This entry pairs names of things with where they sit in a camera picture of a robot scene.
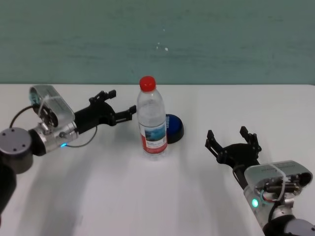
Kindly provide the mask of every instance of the plastic bottle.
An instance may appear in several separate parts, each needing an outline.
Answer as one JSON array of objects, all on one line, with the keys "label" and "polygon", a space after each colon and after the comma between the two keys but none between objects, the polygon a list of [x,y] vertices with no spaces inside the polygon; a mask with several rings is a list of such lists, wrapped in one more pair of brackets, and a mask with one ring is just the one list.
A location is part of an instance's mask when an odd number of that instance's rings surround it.
[{"label": "plastic bottle", "polygon": [[143,149],[150,156],[161,155],[167,147],[163,99],[152,76],[143,77],[140,80],[140,88],[137,116]]}]

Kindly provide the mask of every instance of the green led light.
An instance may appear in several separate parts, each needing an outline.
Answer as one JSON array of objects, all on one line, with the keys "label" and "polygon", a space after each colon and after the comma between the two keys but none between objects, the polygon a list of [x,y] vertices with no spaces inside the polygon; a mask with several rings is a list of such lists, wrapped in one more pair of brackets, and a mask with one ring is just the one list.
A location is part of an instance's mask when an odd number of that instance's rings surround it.
[{"label": "green led light", "polygon": [[252,200],[252,207],[257,208],[258,205],[259,205],[258,200],[257,200],[256,198],[254,198],[254,199]]}]

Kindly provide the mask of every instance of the teal wall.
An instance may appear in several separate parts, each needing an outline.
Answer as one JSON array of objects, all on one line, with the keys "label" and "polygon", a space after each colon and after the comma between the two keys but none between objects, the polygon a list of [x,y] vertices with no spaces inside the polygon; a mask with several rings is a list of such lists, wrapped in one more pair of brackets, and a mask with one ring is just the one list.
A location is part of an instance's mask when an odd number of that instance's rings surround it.
[{"label": "teal wall", "polygon": [[1,0],[0,82],[315,84],[315,0]]}]

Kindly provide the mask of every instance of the table surface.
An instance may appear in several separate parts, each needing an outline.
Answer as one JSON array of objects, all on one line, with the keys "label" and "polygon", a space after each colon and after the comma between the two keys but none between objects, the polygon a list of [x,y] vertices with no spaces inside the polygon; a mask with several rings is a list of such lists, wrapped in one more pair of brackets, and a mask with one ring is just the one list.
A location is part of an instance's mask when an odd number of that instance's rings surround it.
[{"label": "table surface", "polygon": [[[78,111],[100,90],[116,89],[115,111],[136,103],[138,86],[55,85]],[[0,236],[262,236],[232,170],[204,147],[208,129],[222,146],[244,143],[245,125],[258,136],[261,163],[295,160],[315,173],[315,87],[158,86],[184,137],[167,156],[143,156],[137,118],[100,126],[86,147],[34,157],[2,215]],[[0,85],[0,128],[28,101],[29,85]],[[31,129],[32,111],[15,126]],[[74,141],[87,141],[89,131]],[[315,219],[315,183],[295,199],[296,217]]]}]

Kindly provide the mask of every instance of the blue object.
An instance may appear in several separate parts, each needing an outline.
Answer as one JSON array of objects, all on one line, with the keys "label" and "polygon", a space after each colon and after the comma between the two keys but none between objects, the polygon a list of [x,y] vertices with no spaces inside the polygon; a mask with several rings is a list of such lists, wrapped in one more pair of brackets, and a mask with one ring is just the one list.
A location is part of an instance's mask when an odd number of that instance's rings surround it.
[{"label": "blue object", "polygon": [[184,126],[177,116],[166,114],[167,143],[172,144],[179,141],[184,135]]}]

